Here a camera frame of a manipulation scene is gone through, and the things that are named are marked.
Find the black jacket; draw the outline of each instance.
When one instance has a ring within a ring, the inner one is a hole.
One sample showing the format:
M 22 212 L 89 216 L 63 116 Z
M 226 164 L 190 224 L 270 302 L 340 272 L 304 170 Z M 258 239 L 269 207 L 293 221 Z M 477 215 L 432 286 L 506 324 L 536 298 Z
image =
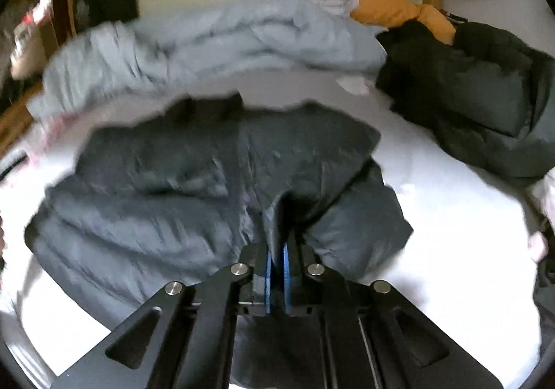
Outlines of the black jacket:
M 166 282 L 204 281 L 251 242 L 295 231 L 350 279 L 412 233 L 371 153 L 379 133 L 317 104 L 245 110 L 185 99 L 133 128 L 95 132 L 74 175 L 26 230 L 39 263 L 113 328 Z
M 383 33 L 378 86 L 451 156 L 523 186 L 555 167 L 555 60 L 513 34 L 459 26 L 453 46 L 417 21 Z

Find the puffer jacket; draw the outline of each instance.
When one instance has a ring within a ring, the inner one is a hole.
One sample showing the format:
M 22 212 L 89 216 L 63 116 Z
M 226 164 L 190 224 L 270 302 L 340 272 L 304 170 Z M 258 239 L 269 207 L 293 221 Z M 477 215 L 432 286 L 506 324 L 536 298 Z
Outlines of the puffer jacket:
M 522 187 L 555 166 L 555 60 L 510 32 L 460 25 L 453 46 L 411 20 L 378 39 L 378 87 L 467 164 Z

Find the black metal bracket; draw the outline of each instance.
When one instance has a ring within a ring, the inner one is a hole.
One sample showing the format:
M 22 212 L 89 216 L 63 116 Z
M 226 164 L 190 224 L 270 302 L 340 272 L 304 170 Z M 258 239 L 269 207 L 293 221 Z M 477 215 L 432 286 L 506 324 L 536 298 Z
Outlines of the black metal bracket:
M 223 389 L 238 315 L 314 316 L 323 388 L 501 389 L 386 281 L 346 281 L 290 238 L 282 278 L 266 244 L 204 283 L 168 283 L 56 379 L 52 389 Z

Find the gray cloth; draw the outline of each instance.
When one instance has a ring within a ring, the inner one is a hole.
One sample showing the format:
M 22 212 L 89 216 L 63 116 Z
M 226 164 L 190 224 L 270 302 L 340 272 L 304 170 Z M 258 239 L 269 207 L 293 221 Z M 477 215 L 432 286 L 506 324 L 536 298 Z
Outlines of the gray cloth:
M 182 90 L 250 69 L 318 67 L 377 74 L 384 31 L 333 17 L 306 0 L 241 0 L 197 12 L 105 23 L 64 46 L 27 104 L 42 119 L 123 91 Z

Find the silver bolt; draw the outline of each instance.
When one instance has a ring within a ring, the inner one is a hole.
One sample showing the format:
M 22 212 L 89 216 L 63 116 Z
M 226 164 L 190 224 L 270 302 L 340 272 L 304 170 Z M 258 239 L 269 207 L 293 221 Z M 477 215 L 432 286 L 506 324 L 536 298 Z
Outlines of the silver bolt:
M 387 294 L 391 290 L 391 284 L 387 281 L 378 280 L 374 283 L 374 290 L 379 294 Z
M 183 285 L 174 281 L 173 283 L 167 283 L 165 287 L 166 294 L 168 295 L 177 295 L 183 289 Z
M 325 268 L 320 263 L 312 263 L 309 265 L 307 270 L 312 276 L 320 276 L 322 273 L 324 273 Z
M 231 266 L 231 273 L 237 276 L 244 275 L 249 271 L 249 266 L 245 263 L 235 263 Z

